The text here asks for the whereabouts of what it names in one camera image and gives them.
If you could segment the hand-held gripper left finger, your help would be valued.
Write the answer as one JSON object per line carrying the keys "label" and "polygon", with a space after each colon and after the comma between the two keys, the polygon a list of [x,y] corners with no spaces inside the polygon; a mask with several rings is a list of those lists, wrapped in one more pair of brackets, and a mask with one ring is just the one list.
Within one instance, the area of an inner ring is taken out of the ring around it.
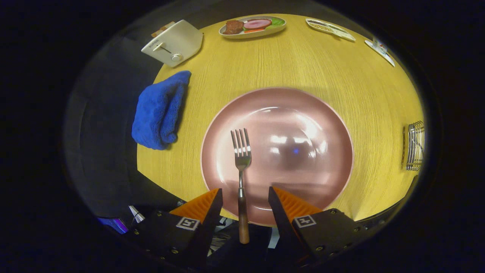
{"label": "hand-held gripper left finger", "polygon": [[174,266],[204,266],[222,206],[223,191],[216,188],[170,212],[155,210],[127,233],[127,241]]}

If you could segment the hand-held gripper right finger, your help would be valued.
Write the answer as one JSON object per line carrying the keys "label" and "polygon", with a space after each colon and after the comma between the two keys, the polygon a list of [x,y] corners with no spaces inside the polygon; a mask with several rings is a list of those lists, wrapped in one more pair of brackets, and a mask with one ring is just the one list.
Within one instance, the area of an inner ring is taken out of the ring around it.
{"label": "hand-held gripper right finger", "polygon": [[338,209],[320,210],[277,187],[268,202],[280,235],[284,259],[294,266],[316,266],[348,252],[377,232],[379,219],[354,221]]}

